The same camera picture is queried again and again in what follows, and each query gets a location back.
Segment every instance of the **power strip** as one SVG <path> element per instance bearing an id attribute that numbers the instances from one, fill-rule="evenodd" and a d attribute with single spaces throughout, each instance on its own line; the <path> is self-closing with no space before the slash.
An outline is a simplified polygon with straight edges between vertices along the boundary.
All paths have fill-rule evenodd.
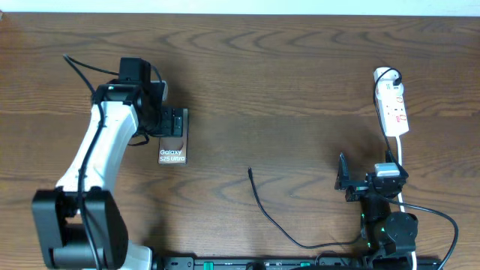
<path id="1" fill-rule="evenodd" d="M 379 67 L 373 72 L 375 82 L 389 67 Z M 400 76 L 397 71 L 390 70 L 380 78 L 376 85 L 375 95 L 378 100 L 380 118 L 387 137 L 398 137 L 405 134 L 408 128 L 407 111 L 404 103 L 404 84 L 394 85 Z"/>

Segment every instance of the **wooden table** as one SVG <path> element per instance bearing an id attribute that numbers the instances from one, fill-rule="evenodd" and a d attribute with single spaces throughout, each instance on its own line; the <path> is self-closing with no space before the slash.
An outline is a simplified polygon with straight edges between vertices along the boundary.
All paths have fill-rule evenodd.
<path id="1" fill-rule="evenodd" d="M 168 81 L 169 103 L 190 109 L 188 165 L 159 166 L 156 139 L 128 148 L 115 199 L 130 239 L 199 257 L 320 252 L 262 215 L 248 166 L 299 242 L 354 238 L 360 205 L 334 190 L 338 155 L 359 177 L 383 161 L 372 72 L 400 69 L 404 198 L 458 222 L 447 269 L 480 268 L 478 18 L 6 13 L 0 37 L 2 269 L 44 267 L 31 200 L 63 175 L 89 122 L 89 91 L 62 53 L 110 70 L 141 56 Z M 94 85 L 111 78 L 85 74 Z M 452 225 L 412 212 L 418 255 L 443 258 Z"/>

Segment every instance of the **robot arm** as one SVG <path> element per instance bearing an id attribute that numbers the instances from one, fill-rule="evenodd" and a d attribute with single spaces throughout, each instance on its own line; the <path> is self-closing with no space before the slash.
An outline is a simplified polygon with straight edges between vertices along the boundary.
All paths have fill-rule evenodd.
<path id="1" fill-rule="evenodd" d="M 85 191 L 99 187 L 113 195 L 123 154 L 130 138 L 138 129 L 138 118 L 134 106 L 124 105 L 121 101 L 104 101 L 101 106 L 105 114 L 105 124 L 88 161 L 85 172 L 88 177 L 84 180 L 84 186 Z M 97 131 L 99 120 L 98 106 L 93 106 L 90 125 L 79 151 L 70 168 L 57 182 L 56 188 L 62 188 L 64 192 L 77 192 L 79 170 Z"/>
<path id="2" fill-rule="evenodd" d="M 73 163 L 54 190 L 35 194 L 32 211 L 47 267 L 95 268 L 95 253 L 102 269 L 150 270 L 155 266 L 150 248 L 128 241 L 127 228 L 113 199 L 120 163 L 132 136 L 182 136 L 183 110 L 161 106 L 167 84 L 160 77 L 152 82 L 150 72 L 150 64 L 141 58 L 121 59 L 118 79 L 99 85 L 93 95 L 91 121 Z M 83 190 L 78 191 L 79 171 L 98 132 L 101 112 L 103 127 L 86 163 Z M 66 220 L 80 212 L 79 192 L 90 239 L 85 221 L 75 224 Z M 96 245 L 95 253 L 91 242 Z"/>

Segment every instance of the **white cable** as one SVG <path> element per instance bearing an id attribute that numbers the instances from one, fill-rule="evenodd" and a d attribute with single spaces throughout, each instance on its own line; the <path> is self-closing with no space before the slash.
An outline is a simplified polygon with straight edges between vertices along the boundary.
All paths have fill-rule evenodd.
<path id="1" fill-rule="evenodd" d="M 402 166 L 402 143 L 400 141 L 400 136 L 396 136 L 395 139 L 397 140 L 398 164 Z M 404 202 L 404 198 L 402 197 L 401 192 L 398 194 L 398 202 Z M 402 211 L 403 213 L 405 212 L 405 208 L 402 205 L 400 205 L 400 211 Z M 415 251 L 412 252 L 412 270 L 417 270 L 417 254 Z"/>
<path id="2" fill-rule="evenodd" d="M 400 141 L 400 136 L 396 136 L 395 139 L 397 139 L 397 156 L 398 156 L 398 163 L 400 164 L 400 166 L 402 166 L 402 143 Z M 404 198 L 402 197 L 402 193 L 400 192 L 398 194 L 398 202 L 399 203 L 403 203 L 404 202 Z M 403 205 L 400 205 L 400 211 L 402 211 L 403 213 L 405 212 L 405 207 Z"/>

